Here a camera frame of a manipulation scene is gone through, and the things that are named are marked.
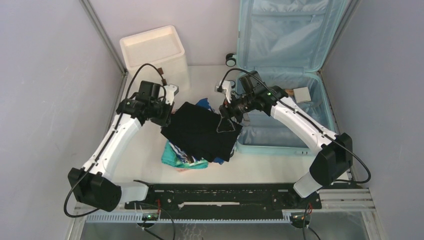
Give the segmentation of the black t-shirt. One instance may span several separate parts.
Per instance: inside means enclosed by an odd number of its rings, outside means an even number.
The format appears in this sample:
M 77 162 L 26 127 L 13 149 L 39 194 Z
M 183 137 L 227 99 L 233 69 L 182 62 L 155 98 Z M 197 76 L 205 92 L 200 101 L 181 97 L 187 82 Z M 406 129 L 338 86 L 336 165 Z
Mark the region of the black t-shirt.
M 220 120 L 219 114 L 186 101 L 170 116 L 170 124 L 161 129 L 161 134 L 196 158 L 228 162 L 242 126 L 233 122 L 234 131 L 217 132 Z

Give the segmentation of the white drawer box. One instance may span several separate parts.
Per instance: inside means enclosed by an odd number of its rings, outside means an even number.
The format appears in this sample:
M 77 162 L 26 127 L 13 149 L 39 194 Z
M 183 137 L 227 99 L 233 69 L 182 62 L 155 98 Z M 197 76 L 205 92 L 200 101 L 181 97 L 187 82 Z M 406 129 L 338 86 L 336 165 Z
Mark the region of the white drawer box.
M 181 92 L 191 87 L 185 49 L 174 26 L 127 36 L 119 44 L 128 70 L 128 82 L 141 65 L 149 63 L 162 69 L 166 82 L 178 86 Z

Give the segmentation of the gold cylindrical bottle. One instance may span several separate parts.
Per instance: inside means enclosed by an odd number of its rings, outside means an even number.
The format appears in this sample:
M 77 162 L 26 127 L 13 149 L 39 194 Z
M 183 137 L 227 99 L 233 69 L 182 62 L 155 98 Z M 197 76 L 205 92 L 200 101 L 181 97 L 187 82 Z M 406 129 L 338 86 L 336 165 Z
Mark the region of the gold cylindrical bottle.
M 294 95 L 295 95 L 295 93 L 294 93 L 294 90 L 293 89 L 284 89 L 284 91 L 286 92 L 286 94 L 289 96 L 289 97 L 294 97 Z

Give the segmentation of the small grey white box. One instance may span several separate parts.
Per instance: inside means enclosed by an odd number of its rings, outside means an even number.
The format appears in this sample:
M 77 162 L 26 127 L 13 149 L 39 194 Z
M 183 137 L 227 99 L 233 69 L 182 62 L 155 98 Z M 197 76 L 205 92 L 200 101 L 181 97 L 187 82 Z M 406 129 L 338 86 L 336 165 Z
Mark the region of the small grey white box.
M 312 101 L 310 90 L 308 87 L 299 87 L 293 89 L 293 97 L 297 104 Z

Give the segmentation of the light blue ribbed suitcase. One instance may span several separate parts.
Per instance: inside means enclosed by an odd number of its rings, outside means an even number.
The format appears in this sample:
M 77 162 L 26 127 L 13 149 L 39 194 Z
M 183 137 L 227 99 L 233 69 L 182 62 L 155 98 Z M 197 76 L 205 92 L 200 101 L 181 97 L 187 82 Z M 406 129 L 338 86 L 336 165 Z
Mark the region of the light blue ribbed suitcase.
M 331 131 L 334 120 L 317 72 L 328 55 L 346 0 L 242 0 L 236 65 L 257 71 L 270 87 L 308 88 L 311 100 L 300 108 Z M 281 122 L 261 111 L 244 116 L 236 142 L 242 154 L 309 155 L 305 143 Z

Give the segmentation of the teal polo shirt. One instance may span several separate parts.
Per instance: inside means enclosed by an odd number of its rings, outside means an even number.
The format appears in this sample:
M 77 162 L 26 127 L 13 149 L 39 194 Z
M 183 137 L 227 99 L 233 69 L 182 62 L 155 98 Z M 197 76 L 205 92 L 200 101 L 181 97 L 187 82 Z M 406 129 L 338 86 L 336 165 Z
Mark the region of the teal polo shirt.
M 209 165 L 207 160 L 195 158 L 169 141 L 165 143 L 161 162 L 178 171 L 205 169 Z

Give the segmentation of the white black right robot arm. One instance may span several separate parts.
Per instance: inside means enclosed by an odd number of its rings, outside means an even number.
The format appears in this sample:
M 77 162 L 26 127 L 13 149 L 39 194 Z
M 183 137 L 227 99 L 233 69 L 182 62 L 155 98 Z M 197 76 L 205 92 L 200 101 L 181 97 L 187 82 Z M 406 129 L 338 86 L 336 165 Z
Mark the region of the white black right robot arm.
M 251 111 L 264 112 L 288 127 L 315 155 L 308 172 L 293 184 L 289 194 L 289 203 L 302 208 L 312 193 L 339 181 L 352 167 L 352 138 L 347 133 L 336 134 L 309 117 L 284 89 L 267 86 L 256 71 L 239 69 L 239 72 L 244 74 L 242 96 L 235 96 L 232 83 L 226 78 L 215 85 L 215 91 L 225 96 L 219 107 L 221 121 L 217 132 L 234 131 L 231 119 L 239 123 Z

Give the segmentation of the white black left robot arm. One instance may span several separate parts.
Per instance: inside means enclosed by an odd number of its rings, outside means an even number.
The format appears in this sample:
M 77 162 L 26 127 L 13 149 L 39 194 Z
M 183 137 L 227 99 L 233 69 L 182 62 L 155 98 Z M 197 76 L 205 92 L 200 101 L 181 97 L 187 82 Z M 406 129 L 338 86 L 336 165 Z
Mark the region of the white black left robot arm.
M 124 98 L 100 145 L 81 168 L 68 173 L 69 196 L 95 210 L 113 211 L 119 204 L 137 201 L 149 209 L 157 196 L 139 181 L 114 183 L 113 176 L 122 154 L 145 122 L 158 126 L 170 123 L 175 96 L 179 87 L 142 81 L 139 90 Z

